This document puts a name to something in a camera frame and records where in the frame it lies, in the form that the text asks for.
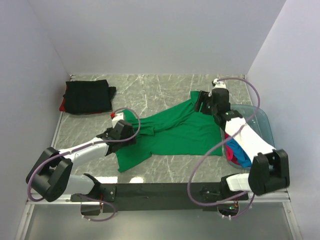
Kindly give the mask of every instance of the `green garment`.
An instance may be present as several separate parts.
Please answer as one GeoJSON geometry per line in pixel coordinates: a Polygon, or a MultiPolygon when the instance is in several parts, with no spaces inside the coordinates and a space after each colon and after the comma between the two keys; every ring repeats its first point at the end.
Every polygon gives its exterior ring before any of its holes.
{"type": "MultiPolygon", "coordinates": [[[[115,154],[119,172],[124,172],[155,155],[204,155],[221,142],[221,132],[214,118],[194,111],[199,92],[192,91],[191,98],[183,103],[142,118],[136,144],[123,147],[115,154]]],[[[124,110],[125,120],[138,129],[138,120],[124,110]]],[[[222,148],[211,155],[222,155],[222,148]]]]}

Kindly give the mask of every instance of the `green cloth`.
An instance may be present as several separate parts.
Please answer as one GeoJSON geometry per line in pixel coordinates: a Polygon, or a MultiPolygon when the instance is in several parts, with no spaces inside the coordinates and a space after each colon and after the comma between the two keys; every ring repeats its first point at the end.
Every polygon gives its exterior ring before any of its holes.
{"type": "MultiPolygon", "coordinates": [[[[194,111],[199,92],[192,91],[191,98],[183,103],[142,118],[136,144],[123,147],[115,154],[119,172],[124,172],[155,155],[204,155],[221,142],[221,132],[214,118],[194,111]]],[[[138,120],[124,110],[125,120],[138,129],[138,120]]],[[[222,155],[222,148],[211,155],[222,155]]]]}

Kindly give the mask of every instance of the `wall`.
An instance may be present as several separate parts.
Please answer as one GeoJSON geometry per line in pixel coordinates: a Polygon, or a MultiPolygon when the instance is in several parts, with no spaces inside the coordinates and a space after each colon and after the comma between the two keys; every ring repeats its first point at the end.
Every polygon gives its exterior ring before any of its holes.
{"type": "Polygon", "coordinates": [[[320,239],[319,8],[318,0],[287,0],[248,73],[276,146],[289,154],[289,194],[305,240],[320,239]]]}
{"type": "Polygon", "coordinates": [[[26,176],[52,140],[69,76],[26,0],[0,1],[0,239],[14,239],[26,176]]]}
{"type": "Polygon", "coordinates": [[[72,74],[246,74],[285,0],[29,0],[72,74]]]}

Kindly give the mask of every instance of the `gray marble tabletop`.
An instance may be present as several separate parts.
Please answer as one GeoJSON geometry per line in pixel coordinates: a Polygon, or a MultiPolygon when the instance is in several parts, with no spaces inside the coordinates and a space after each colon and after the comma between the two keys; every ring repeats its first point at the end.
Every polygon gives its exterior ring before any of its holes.
{"type": "MultiPolygon", "coordinates": [[[[189,99],[190,91],[209,91],[215,74],[107,74],[74,75],[72,81],[95,81],[106,79],[117,92],[112,100],[113,109],[128,107],[145,118],[189,99]]],[[[226,82],[232,104],[251,105],[244,82],[226,82]]],[[[54,142],[56,149],[70,148],[91,140],[111,126],[110,113],[71,115],[63,113],[54,142]]],[[[141,164],[118,172],[117,157],[113,153],[92,159],[87,164],[73,169],[72,173],[88,173],[102,183],[184,183],[201,156],[153,155],[141,164]]],[[[209,156],[196,172],[194,182],[219,182],[221,177],[244,173],[227,163],[225,156],[209,156]]]]}

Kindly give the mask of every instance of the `plastic bin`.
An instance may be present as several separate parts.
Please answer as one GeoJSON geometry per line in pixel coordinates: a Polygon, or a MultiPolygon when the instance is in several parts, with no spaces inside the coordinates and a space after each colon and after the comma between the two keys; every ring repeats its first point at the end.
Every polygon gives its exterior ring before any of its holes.
{"type": "MultiPolygon", "coordinates": [[[[232,104],[231,109],[237,110],[245,119],[249,118],[256,110],[255,106],[244,104],[232,104]]],[[[255,117],[248,122],[249,126],[268,144],[275,146],[274,138],[271,132],[270,124],[266,113],[259,109],[255,117]]],[[[228,160],[232,166],[238,169],[244,169],[242,166],[233,163],[228,160]]]]}

